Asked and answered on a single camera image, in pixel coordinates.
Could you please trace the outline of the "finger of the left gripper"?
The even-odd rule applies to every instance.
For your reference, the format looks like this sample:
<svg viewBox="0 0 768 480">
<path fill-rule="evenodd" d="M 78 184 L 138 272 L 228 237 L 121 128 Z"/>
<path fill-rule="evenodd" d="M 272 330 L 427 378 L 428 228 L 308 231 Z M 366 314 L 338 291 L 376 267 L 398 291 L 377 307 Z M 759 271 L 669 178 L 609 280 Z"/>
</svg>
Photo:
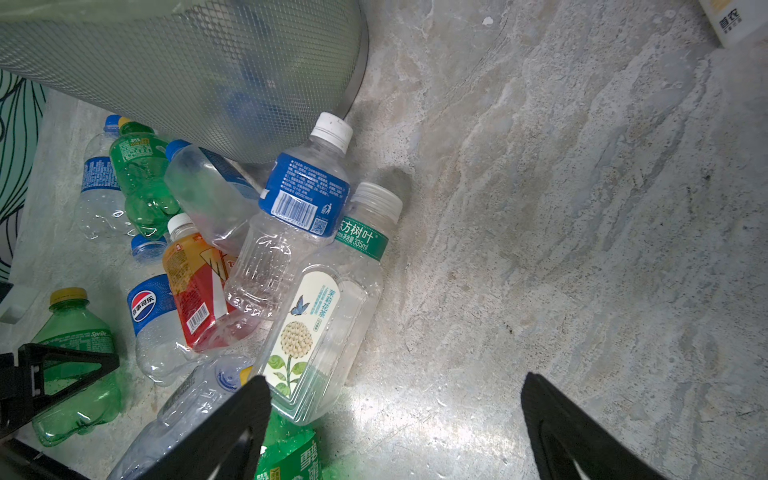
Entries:
<svg viewBox="0 0 768 480">
<path fill-rule="evenodd" d="M 1 355 L 1 438 L 116 371 L 115 353 L 27 343 Z"/>
</svg>

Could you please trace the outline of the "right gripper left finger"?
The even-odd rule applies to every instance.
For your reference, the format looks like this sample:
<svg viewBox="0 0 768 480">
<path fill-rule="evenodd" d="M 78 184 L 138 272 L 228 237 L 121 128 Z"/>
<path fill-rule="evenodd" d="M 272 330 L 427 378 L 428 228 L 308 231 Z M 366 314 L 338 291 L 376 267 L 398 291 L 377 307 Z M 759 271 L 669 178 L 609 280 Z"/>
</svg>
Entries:
<svg viewBox="0 0 768 480">
<path fill-rule="evenodd" d="M 140 477 L 253 480 L 270 414 L 271 390 L 256 376 Z"/>
</svg>

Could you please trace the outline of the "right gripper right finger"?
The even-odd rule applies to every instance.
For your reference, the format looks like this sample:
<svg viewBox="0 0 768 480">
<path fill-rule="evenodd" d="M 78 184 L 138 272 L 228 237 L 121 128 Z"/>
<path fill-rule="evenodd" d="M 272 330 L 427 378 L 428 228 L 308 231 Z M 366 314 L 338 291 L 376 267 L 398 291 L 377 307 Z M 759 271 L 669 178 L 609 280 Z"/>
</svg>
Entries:
<svg viewBox="0 0 768 480">
<path fill-rule="evenodd" d="M 544 376 L 529 372 L 521 407 L 541 479 L 660 479 Z"/>
</svg>

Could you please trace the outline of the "pepsi label clear bottle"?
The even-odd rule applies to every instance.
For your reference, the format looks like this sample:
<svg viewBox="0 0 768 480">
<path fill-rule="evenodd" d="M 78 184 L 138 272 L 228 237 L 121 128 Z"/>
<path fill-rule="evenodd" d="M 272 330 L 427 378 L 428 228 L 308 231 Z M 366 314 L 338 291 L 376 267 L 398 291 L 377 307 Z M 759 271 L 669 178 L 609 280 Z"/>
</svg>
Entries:
<svg viewBox="0 0 768 480">
<path fill-rule="evenodd" d="M 137 235 L 131 240 L 136 285 L 127 294 L 139 370 L 166 387 L 187 375 L 199 355 L 187 345 L 181 320 L 162 265 L 165 239 Z"/>
</svg>

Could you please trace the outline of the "clear bottle green label tea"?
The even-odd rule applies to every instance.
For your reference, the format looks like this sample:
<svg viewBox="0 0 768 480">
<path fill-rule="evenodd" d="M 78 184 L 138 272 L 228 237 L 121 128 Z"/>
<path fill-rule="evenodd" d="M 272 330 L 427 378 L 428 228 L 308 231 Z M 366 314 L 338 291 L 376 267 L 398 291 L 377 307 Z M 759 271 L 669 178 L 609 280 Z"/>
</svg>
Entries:
<svg viewBox="0 0 768 480">
<path fill-rule="evenodd" d="M 339 397 L 384 291 L 381 260 L 402 209 L 395 193 L 360 183 L 334 240 L 299 261 L 253 370 L 292 423 L 318 420 Z"/>
</svg>

